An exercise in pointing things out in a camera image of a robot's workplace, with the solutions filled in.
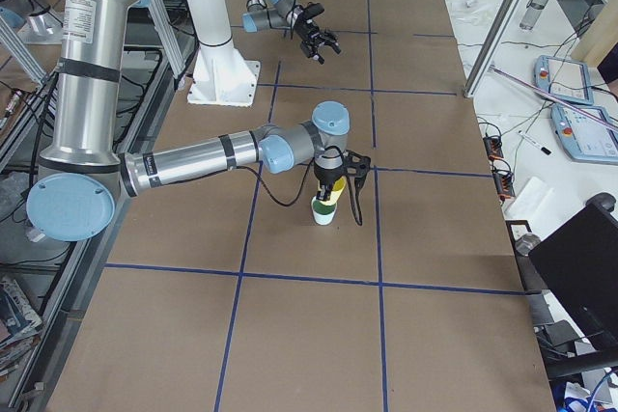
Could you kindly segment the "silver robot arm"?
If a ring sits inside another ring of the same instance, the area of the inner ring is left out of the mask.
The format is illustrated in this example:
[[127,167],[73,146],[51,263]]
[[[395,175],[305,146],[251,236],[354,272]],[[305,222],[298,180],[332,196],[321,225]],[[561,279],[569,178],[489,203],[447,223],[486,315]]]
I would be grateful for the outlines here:
[[337,36],[328,29],[322,30],[315,20],[324,13],[321,3],[302,5],[298,0],[247,0],[246,9],[242,25],[248,33],[286,29],[291,36],[297,35],[300,39],[303,54],[320,64],[324,63],[320,53],[322,47],[328,46],[336,54],[341,53]]
[[[313,160],[317,200],[336,202],[337,180],[346,172],[350,131],[348,109],[325,101],[311,119],[282,128],[276,124],[224,134],[167,151],[120,153],[137,142],[140,129],[158,120],[160,104],[138,103],[120,135],[118,101],[129,8],[140,0],[65,0],[61,56],[56,67],[58,101],[51,143],[38,156],[38,179],[26,198],[27,220],[47,237],[77,242],[98,235],[112,222],[122,196],[136,197],[161,186],[181,184],[262,162],[272,174]],[[196,40],[196,64],[188,102],[249,107],[261,70],[243,58],[233,42],[225,0],[186,0]],[[288,29],[303,54],[323,64],[321,48],[341,53],[337,37],[321,30],[320,3],[247,0],[245,32]]]

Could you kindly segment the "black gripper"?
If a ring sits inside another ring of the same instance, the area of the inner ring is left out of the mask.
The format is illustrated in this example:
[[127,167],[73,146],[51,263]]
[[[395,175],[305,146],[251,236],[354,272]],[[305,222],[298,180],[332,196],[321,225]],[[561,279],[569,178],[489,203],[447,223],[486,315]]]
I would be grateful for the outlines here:
[[341,156],[317,156],[315,158],[314,174],[319,182],[316,198],[319,201],[329,201],[334,183],[344,175]]
[[311,60],[324,64],[324,58],[319,52],[320,46],[330,47],[336,54],[341,53],[337,36],[327,29],[321,31],[313,21],[315,16],[322,14],[324,8],[321,3],[309,2],[306,6],[297,5],[293,9],[292,27],[300,37],[300,49]]

